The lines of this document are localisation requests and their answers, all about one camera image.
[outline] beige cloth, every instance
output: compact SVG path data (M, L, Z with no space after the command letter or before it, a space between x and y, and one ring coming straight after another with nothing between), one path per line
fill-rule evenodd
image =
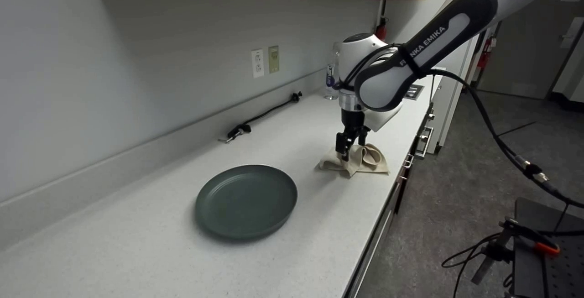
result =
M340 155L330 149L318 163L323 170L345 170L352 177L356 172L362 173L389 173L386 157L373 144L351 146L349 150L349 161L343 161Z

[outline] floor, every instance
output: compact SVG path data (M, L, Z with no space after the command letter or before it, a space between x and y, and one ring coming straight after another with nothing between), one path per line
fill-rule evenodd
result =
M504 132L530 121L536 124L502 136L531 160L565 195L584 201L584 114L564 111L553 102L480 93L495 130ZM448 256L497 233L498 222L513 215L517 197L561 209L505 159L490 137L473 99L462 94L445 146L417 161L402 207L394 218L361 286L359 298L451 297L458 268L442 269ZM569 213L584 217L582 210ZM498 263L479 285L470 278L482 258L469 263L457 297L503 297L503 279L511 266Z

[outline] switch plate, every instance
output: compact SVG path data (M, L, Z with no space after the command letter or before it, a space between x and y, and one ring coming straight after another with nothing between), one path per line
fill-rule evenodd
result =
M254 78L263 76L263 50L252 51L252 71Z
M270 73L280 71L280 51L278 46L271 46L267 49L268 63L270 65Z

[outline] fire extinguisher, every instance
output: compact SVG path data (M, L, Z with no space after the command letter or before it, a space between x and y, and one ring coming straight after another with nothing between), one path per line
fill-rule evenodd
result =
M486 64L489 62L490 53L493 51L494 46L497 44L497 38L490 37L486 40L485 46L482 49L480 58L478 59L478 64L476 67L484 69Z
M379 20L379 25L375 28L375 36L379 40L381 40L382 42L385 42L385 40L386 40L386 34L387 34L386 24L387 24L387 17L382 17Z

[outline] dark green plate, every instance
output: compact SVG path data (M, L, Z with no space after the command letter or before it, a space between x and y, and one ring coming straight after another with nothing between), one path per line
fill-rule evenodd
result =
M292 178L274 167L245 165L223 171L201 189L196 221L223 238L248 240L279 229L294 209Z

